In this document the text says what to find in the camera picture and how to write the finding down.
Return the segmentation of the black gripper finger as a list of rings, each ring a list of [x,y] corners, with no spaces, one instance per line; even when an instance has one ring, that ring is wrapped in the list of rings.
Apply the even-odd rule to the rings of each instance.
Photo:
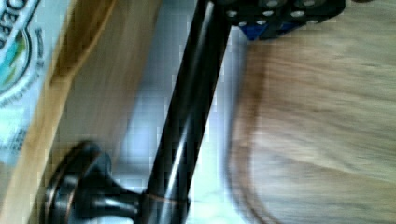
[[[214,0],[250,40],[273,40],[341,14],[346,0]]]

